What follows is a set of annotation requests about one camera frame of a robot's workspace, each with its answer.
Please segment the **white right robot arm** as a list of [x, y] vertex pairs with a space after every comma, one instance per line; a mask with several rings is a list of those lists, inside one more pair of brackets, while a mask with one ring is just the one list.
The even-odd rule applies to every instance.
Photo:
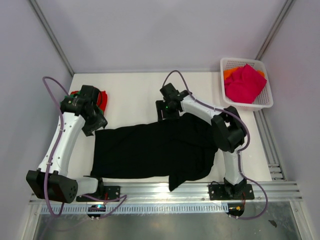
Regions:
[[238, 111], [232, 106], [220, 109], [204, 103], [187, 90], [178, 91], [172, 83], [163, 85], [160, 93], [163, 99], [155, 102], [159, 122], [175, 120], [180, 113], [189, 113], [211, 125], [214, 143], [223, 153], [224, 193], [230, 199], [242, 195], [247, 181], [240, 174], [237, 151], [244, 145], [247, 131], [240, 122]]

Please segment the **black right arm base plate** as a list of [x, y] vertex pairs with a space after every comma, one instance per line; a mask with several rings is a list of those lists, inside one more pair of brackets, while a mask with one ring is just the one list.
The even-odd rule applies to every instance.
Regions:
[[254, 200], [255, 194], [251, 184], [246, 184], [238, 193], [229, 193], [224, 183], [212, 181], [208, 185], [208, 194], [211, 201], [224, 200]]

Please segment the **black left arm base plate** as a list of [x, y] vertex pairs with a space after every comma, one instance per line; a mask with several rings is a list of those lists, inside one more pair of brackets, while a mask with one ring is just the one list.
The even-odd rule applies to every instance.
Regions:
[[88, 193], [87, 196], [77, 196], [77, 202], [102, 202], [115, 200], [119, 202], [121, 187], [118, 185], [100, 185], [96, 192]]

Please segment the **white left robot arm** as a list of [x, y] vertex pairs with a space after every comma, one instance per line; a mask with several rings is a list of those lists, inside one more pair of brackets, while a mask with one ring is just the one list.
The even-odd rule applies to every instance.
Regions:
[[93, 136], [94, 131], [108, 124], [100, 109], [102, 102], [102, 92], [98, 88], [83, 85], [80, 91], [65, 96], [58, 104], [60, 116], [48, 151], [37, 170], [29, 170], [26, 175], [26, 181], [37, 198], [69, 204], [83, 195], [94, 201], [104, 197], [102, 178], [68, 177], [70, 158], [78, 135]]

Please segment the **black t shirt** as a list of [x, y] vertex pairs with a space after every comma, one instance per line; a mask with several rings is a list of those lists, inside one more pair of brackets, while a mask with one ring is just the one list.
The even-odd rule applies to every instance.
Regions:
[[96, 131], [90, 174], [109, 179], [168, 177], [173, 191], [208, 176], [217, 151], [211, 125], [185, 113], [176, 120]]

